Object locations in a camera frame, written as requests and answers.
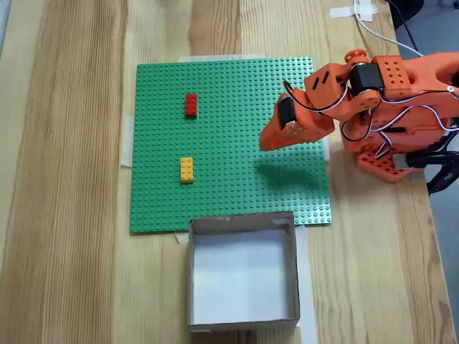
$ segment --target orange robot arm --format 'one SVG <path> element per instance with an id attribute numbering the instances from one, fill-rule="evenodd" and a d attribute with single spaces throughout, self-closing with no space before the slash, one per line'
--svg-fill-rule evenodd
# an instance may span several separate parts
<path id="1" fill-rule="evenodd" d="M 459 118 L 459 53 L 438 53 L 404 61 L 398 55 L 370 62 L 362 49 L 305 78 L 306 91 L 286 92 L 260 135 L 271 151 L 315 142 L 339 120 L 344 147 L 357 152 L 357 165 L 388 181 L 412 170 L 395 170 L 394 153 L 424 150 L 438 142 Z"/>

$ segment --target wood grain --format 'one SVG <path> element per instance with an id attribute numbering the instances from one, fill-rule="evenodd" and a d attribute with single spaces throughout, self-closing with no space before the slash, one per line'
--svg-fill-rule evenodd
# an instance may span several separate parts
<path id="1" fill-rule="evenodd" d="M 0 279 L 0 343 L 110 342 L 126 16 L 124 1 L 44 8 Z"/>
<path id="2" fill-rule="evenodd" d="M 0 57 L 1 80 L 7 80 L 0 82 L 0 271 L 44 3 L 45 0 L 33 1 L 31 4 L 26 1 L 14 3 Z M 23 22 L 27 23 L 28 30 L 24 30 Z"/>
<path id="3" fill-rule="evenodd" d="M 120 121 L 134 111 L 139 63 L 267 53 L 320 67 L 356 47 L 397 53 L 354 19 L 330 19 L 348 5 L 13 1 L 0 60 L 9 147 L 0 150 L 0 343 L 300 343 L 298 328 L 189 336 L 186 245 L 128 232 Z M 369 26 L 394 37 L 378 5 Z M 455 343 L 424 181 L 392 185 L 358 170 L 338 133 L 330 147 L 333 223 L 308 231 L 320 343 Z"/>

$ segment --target green lego baseplate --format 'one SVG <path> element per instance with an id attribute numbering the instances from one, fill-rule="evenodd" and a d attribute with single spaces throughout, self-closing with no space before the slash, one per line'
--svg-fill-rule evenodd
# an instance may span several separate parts
<path id="1" fill-rule="evenodd" d="M 262 129 L 283 92 L 303 88 L 310 57 L 140 64 L 137 69 L 131 232 L 186 231 L 200 216 L 294 211 L 296 224 L 331 222 L 321 141 L 270 152 Z M 198 117 L 184 116 L 198 94 Z M 194 182 L 180 183 L 180 158 Z"/>

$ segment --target open box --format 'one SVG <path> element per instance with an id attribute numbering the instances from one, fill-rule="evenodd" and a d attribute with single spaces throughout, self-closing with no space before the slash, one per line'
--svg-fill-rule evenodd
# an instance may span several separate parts
<path id="1" fill-rule="evenodd" d="M 299 318 L 293 213 L 191 221 L 187 322 L 192 332 L 295 326 Z"/>

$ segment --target red lego brick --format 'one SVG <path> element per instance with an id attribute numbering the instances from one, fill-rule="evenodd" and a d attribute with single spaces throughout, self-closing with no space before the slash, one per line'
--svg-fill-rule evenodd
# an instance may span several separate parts
<path id="1" fill-rule="evenodd" d="M 185 117 L 198 117 L 198 95 L 188 94 L 185 97 Z"/>

